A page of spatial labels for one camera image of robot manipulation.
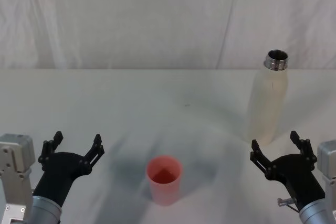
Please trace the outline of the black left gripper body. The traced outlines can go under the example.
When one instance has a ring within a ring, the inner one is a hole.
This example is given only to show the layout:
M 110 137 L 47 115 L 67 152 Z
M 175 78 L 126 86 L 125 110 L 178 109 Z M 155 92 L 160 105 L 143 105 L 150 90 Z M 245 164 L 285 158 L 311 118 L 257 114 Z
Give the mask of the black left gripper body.
M 89 162 L 75 153 L 41 155 L 38 162 L 44 173 L 33 195 L 47 198 L 59 206 L 64 204 L 73 182 L 78 177 L 89 174 Z

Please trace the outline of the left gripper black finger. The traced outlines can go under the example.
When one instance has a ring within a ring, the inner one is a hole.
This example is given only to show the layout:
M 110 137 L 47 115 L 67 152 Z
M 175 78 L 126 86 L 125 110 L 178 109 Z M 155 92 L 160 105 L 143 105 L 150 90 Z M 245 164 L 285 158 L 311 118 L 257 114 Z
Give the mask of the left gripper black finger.
M 87 154 L 79 161 L 80 175 L 89 175 L 97 161 L 104 154 L 101 135 L 97 134 L 93 140 L 93 145 Z
M 44 141 L 38 162 L 44 166 L 49 160 L 49 156 L 55 152 L 56 148 L 60 145 L 63 139 L 64 137 L 62 132 L 57 131 L 52 140 Z

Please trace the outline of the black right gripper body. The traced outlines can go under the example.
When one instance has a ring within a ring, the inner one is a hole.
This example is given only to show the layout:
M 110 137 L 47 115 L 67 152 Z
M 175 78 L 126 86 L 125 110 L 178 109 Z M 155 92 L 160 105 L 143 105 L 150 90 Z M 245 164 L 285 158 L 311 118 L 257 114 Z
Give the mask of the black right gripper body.
M 313 175 L 315 155 L 289 154 L 281 156 L 265 165 L 265 177 L 282 183 L 291 198 L 296 200 L 296 207 L 325 198 L 325 192 Z

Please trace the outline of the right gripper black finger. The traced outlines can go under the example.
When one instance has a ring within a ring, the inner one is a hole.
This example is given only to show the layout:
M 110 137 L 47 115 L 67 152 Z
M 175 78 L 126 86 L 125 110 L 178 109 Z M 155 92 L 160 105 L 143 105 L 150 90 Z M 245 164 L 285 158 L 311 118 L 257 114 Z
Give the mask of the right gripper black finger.
M 273 163 L 262 153 L 256 140 L 252 140 L 251 148 L 250 160 L 264 173 L 268 180 L 275 180 L 276 173 Z
M 317 162 L 317 157 L 313 152 L 310 140 L 301 139 L 296 131 L 291 131 L 290 139 L 300 151 L 303 159 L 308 163 L 310 170 L 313 171 L 314 164 Z

